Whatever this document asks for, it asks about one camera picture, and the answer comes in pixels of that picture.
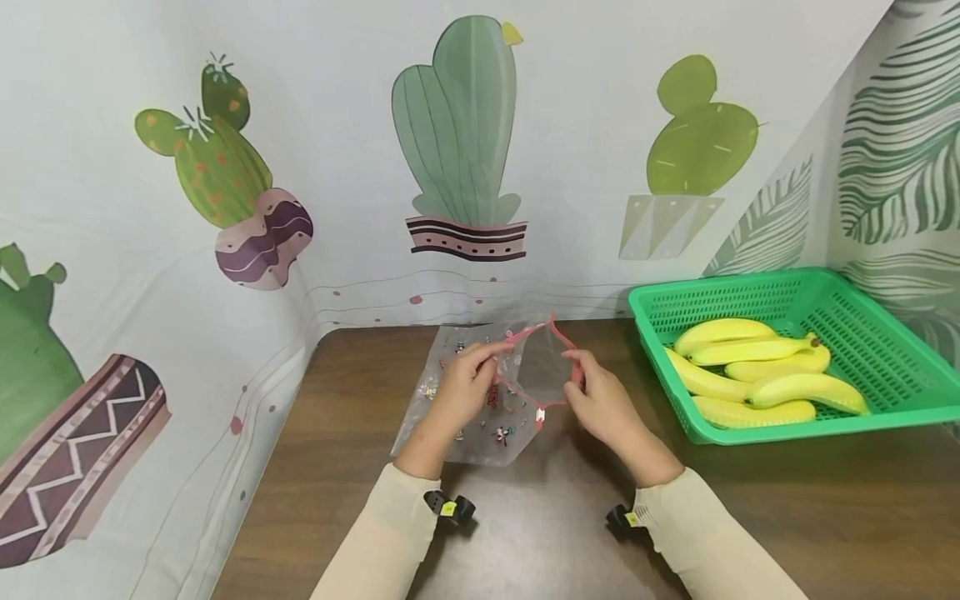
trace table surface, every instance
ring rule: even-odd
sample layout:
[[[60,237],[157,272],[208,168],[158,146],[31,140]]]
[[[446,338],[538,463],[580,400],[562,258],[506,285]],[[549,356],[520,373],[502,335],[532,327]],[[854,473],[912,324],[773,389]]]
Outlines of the table surface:
[[[809,597],[960,597],[960,444],[945,427],[697,446],[631,321],[559,325]],[[389,461],[435,335],[353,329],[321,341],[215,599],[309,597]],[[477,524],[470,535],[438,527],[410,598],[686,597],[644,532],[606,529],[633,485],[567,407],[547,411],[509,467],[447,465],[444,491],[470,498]]]

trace bunch of bananas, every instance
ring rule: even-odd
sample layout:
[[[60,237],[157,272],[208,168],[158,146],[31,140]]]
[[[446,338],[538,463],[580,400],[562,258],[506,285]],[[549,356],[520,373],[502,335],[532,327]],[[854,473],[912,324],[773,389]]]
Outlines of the bunch of bananas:
[[[854,386],[827,375],[830,351],[813,333],[784,338],[749,319],[717,319],[684,332],[670,362],[704,419],[730,429],[817,418],[810,400],[854,415],[869,409]],[[724,367],[726,377],[704,367]]]

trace black clip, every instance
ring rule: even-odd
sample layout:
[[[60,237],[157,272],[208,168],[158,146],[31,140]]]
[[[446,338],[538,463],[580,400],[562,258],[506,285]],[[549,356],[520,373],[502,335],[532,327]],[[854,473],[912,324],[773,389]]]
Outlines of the black clip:
[[[629,506],[618,504],[607,513],[607,522],[617,532],[629,531],[640,526],[640,519]]]
[[[456,500],[447,498],[440,490],[431,490],[423,495],[423,501],[430,508],[434,515],[451,521],[454,525],[462,527],[473,520],[473,513],[476,507],[473,503],[457,496]]]

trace plastic bag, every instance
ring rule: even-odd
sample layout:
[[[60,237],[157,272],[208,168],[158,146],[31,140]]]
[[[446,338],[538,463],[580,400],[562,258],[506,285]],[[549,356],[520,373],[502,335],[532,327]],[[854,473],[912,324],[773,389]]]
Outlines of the plastic bag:
[[[504,340],[513,342],[515,347],[497,355],[497,374],[487,402],[457,435],[446,460],[492,467],[504,467],[514,461],[540,431],[546,407],[566,403],[565,382],[573,380],[579,384],[583,379],[579,365],[561,356],[574,346],[557,329],[553,315],[540,322],[440,327],[396,435],[392,456],[396,456],[426,415],[445,364],[474,342]]]

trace green plastic basket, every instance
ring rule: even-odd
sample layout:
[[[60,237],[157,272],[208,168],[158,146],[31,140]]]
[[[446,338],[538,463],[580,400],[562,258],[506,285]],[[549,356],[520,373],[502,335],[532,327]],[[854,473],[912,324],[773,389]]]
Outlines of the green plastic basket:
[[[630,292],[643,348],[695,444],[756,444],[960,420],[960,374],[889,312],[829,269],[790,269],[645,285]],[[817,406],[808,423],[724,429],[704,420],[664,346],[723,317],[763,321],[781,335],[814,332],[832,353],[827,372],[855,386],[871,414]]]

